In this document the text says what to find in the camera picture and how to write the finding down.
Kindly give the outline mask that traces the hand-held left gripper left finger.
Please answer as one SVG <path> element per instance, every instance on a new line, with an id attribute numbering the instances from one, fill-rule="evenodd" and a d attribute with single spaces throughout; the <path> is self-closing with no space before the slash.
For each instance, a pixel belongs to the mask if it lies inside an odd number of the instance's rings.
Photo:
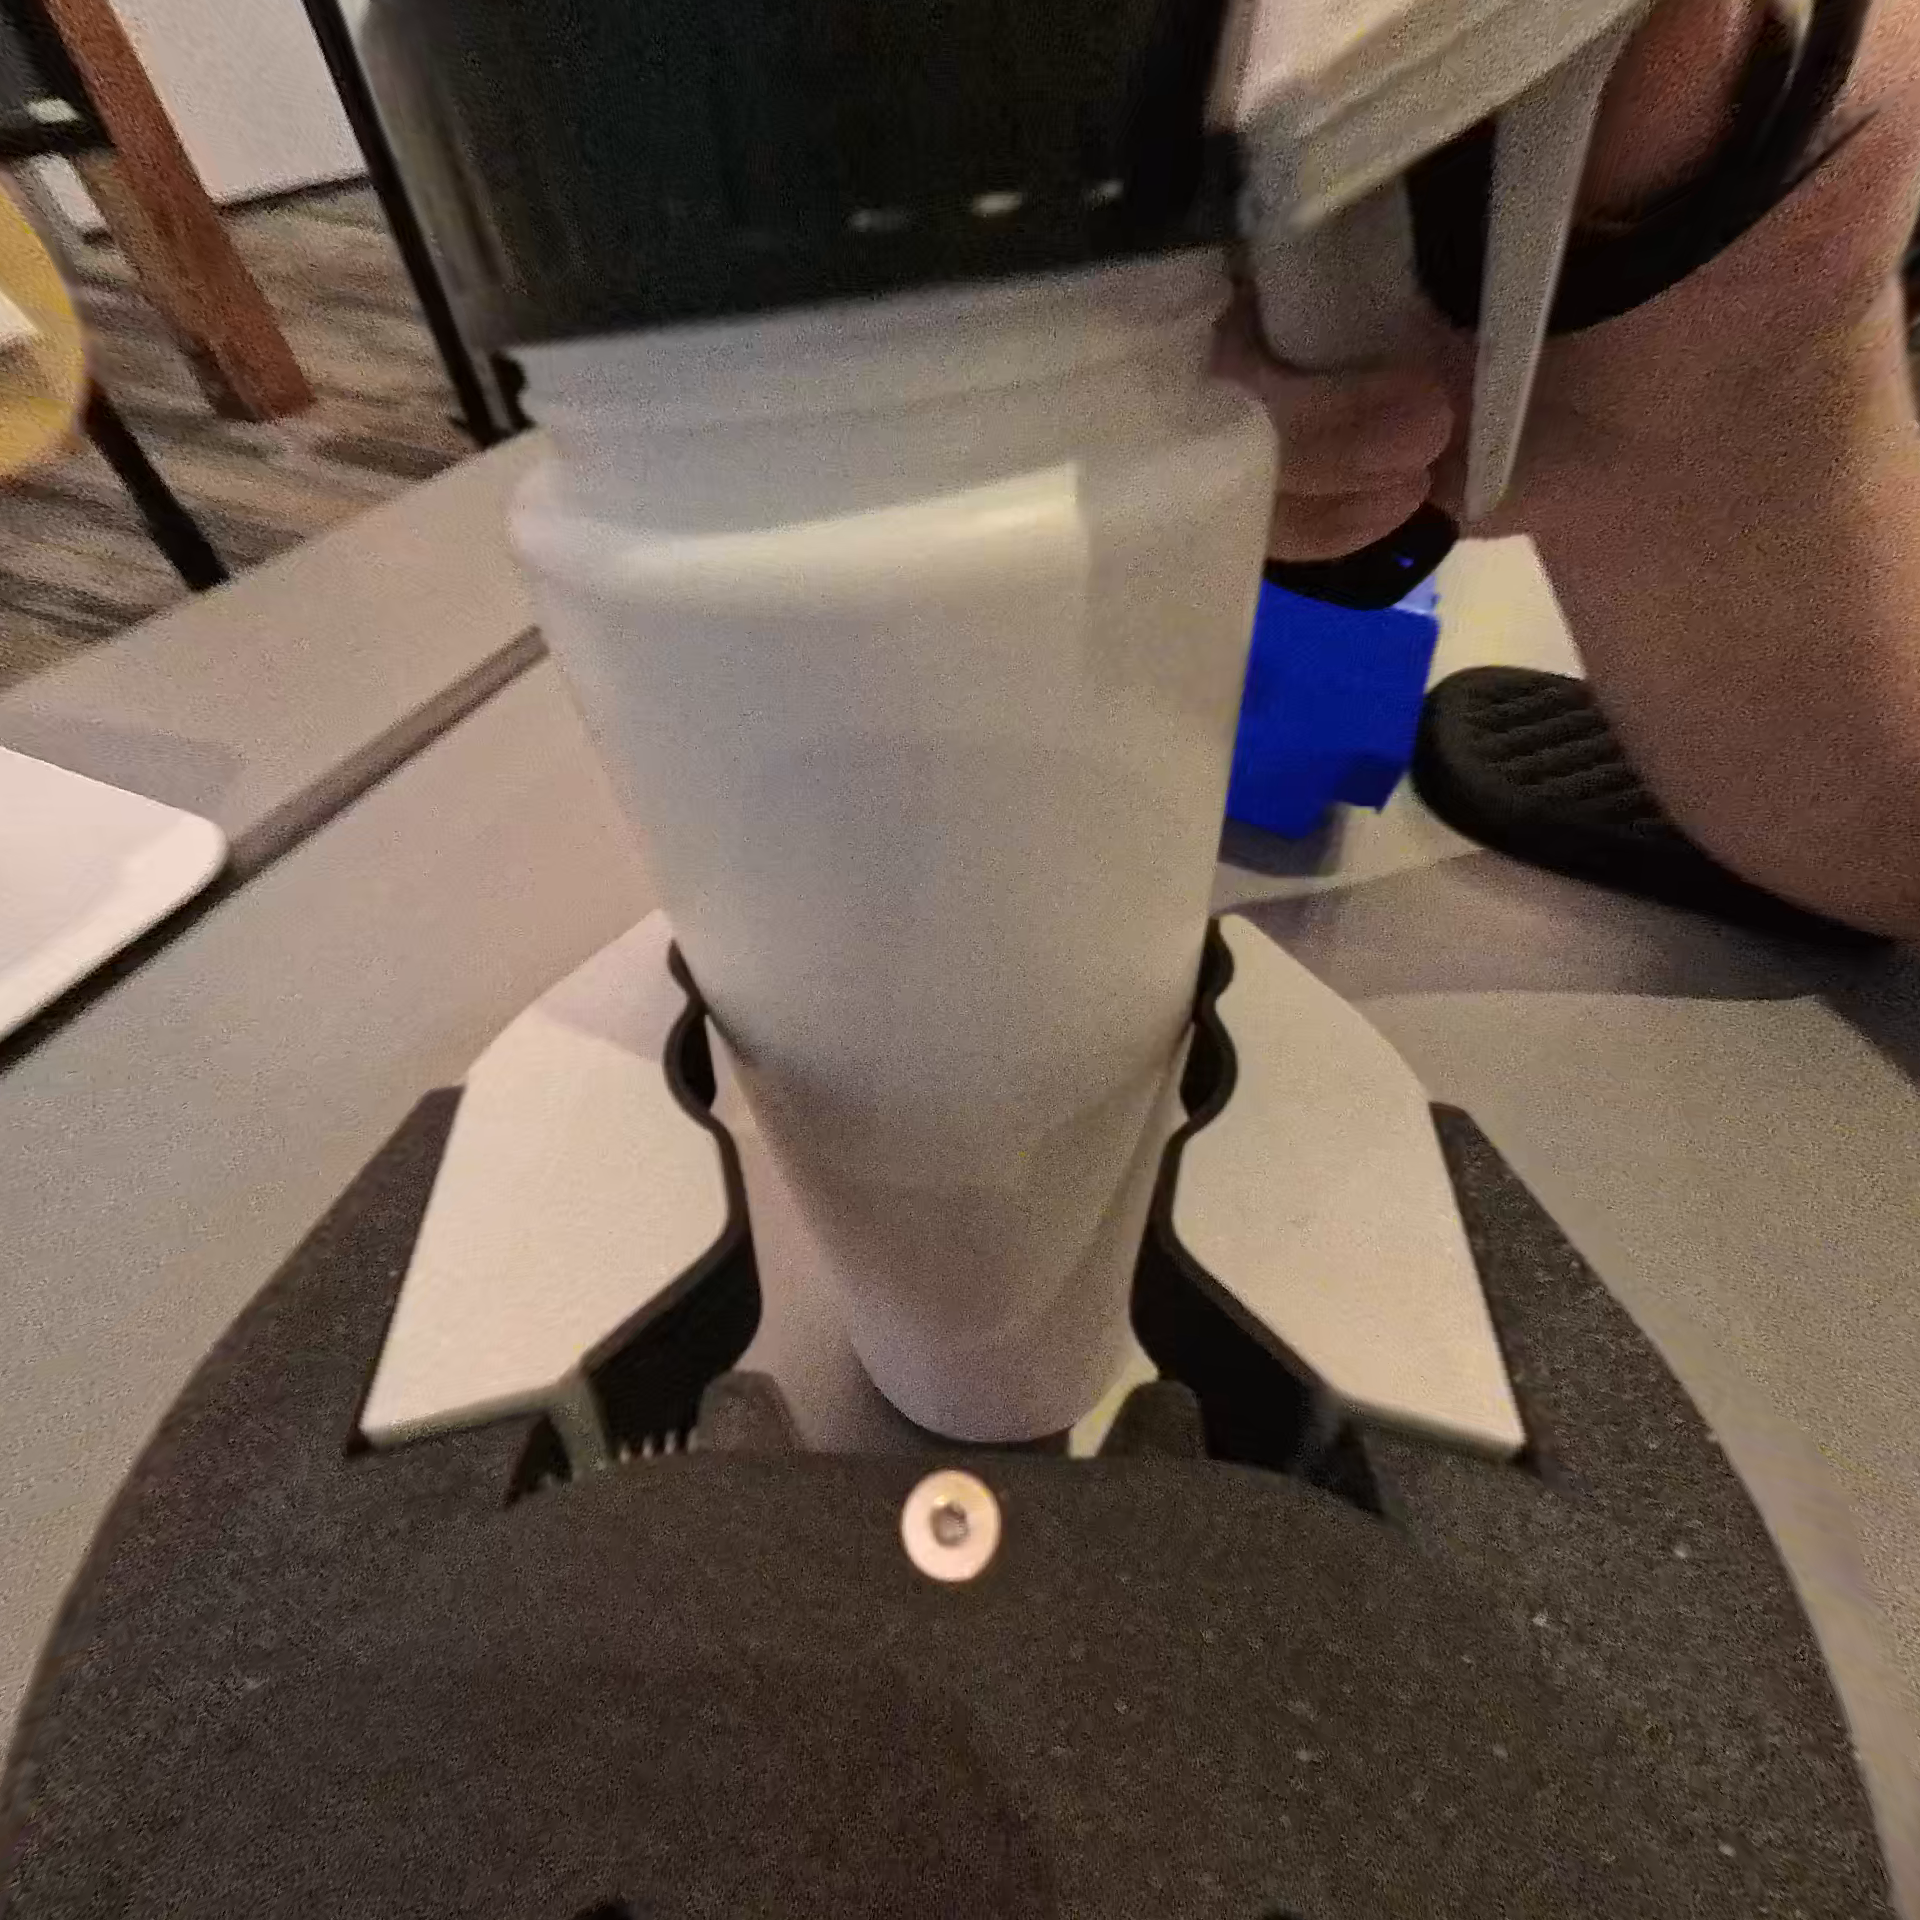
<path id="1" fill-rule="evenodd" d="M 364 1447 L 538 1416 L 658 1447 L 756 1334 L 708 1012 L 671 944 L 610 944 L 468 1068 L 385 1342 Z"/>

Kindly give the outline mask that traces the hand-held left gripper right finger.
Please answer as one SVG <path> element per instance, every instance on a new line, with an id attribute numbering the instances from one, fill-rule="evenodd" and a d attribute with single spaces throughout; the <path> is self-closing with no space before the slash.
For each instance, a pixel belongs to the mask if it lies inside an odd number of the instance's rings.
<path id="1" fill-rule="evenodd" d="M 1435 1117 L 1397 1050 L 1246 918 L 1208 929 L 1134 1334 L 1223 1462 L 1407 1438 L 1526 1458 Z"/>

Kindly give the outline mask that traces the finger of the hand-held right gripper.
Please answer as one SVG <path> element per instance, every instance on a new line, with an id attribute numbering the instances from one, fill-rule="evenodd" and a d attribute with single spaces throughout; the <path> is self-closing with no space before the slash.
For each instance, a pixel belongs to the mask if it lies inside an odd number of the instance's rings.
<path id="1" fill-rule="evenodd" d="M 1264 345 L 1299 374 L 1395 356 L 1417 308 L 1404 176 L 1612 54 L 1639 5 L 1242 5 L 1226 131 Z"/>

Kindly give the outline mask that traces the blue plastic storage bin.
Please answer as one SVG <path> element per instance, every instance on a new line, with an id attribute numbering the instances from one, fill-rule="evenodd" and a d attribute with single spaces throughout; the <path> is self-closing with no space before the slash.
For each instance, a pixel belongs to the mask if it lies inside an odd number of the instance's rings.
<path id="1" fill-rule="evenodd" d="M 1435 583 L 1383 611 L 1261 584 L 1226 823 L 1309 835 L 1339 806 L 1383 809 L 1411 769 L 1435 637 Z"/>

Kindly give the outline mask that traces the white plastic bottle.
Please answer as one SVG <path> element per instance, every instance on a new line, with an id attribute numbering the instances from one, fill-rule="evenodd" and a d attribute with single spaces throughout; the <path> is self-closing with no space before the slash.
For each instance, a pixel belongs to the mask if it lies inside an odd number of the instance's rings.
<path id="1" fill-rule="evenodd" d="M 517 350 L 510 516 L 861 1371 L 1019 1443 L 1116 1371 L 1274 508 L 1183 252 Z"/>

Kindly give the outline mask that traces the black bottle lid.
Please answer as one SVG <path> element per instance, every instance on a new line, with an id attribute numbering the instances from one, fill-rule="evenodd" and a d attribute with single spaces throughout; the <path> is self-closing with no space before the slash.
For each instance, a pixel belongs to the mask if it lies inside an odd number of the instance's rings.
<path id="1" fill-rule="evenodd" d="M 1226 5 L 373 5 L 494 350 L 1217 245 Z"/>

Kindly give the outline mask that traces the person's right forearm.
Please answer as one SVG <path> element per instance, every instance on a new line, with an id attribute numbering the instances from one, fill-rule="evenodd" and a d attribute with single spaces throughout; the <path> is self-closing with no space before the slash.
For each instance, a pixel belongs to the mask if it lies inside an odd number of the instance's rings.
<path id="1" fill-rule="evenodd" d="M 1912 944 L 1905 354 L 1803 395 L 1542 413 L 1519 521 L 1661 809 L 1738 879 Z"/>

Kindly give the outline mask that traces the instruction sheet on stand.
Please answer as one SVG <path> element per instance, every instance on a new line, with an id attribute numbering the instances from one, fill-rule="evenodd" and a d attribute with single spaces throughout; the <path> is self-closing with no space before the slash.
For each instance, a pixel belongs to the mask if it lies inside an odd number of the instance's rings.
<path id="1" fill-rule="evenodd" d="M 2 483 L 68 452 L 80 319 L 51 252 L 2 196 Z M 227 861 L 189 809 L 2 751 L 2 1035 L 108 968 Z"/>

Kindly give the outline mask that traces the wooden table leg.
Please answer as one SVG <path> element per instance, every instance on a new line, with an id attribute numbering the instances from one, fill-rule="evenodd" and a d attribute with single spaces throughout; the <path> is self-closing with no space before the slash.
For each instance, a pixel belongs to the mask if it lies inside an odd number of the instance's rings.
<path id="1" fill-rule="evenodd" d="M 157 84 L 108 5 L 39 5 L 104 152 L 78 176 L 218 419 L 279 423 L 312 388 L 208 201 Z"/>

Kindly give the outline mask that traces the black metal frame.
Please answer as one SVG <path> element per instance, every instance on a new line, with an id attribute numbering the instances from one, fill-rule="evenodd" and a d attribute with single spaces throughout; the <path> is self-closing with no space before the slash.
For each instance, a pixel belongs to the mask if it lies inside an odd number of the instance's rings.
<path id="1" fill-rule="evenodd" d="M 104 131 L 39 5 L 2 5 L 2 170 L 37 160 L 66 160 L 78 170 L 78 156 L 97 152 L 104 152 Z M 101 386 L 85 332 L 78 332 L 78 365 L 75 431 L 114 473 L 153 549 L 194 594 L 227 584 L 227 564 L 201 523 Z"/>

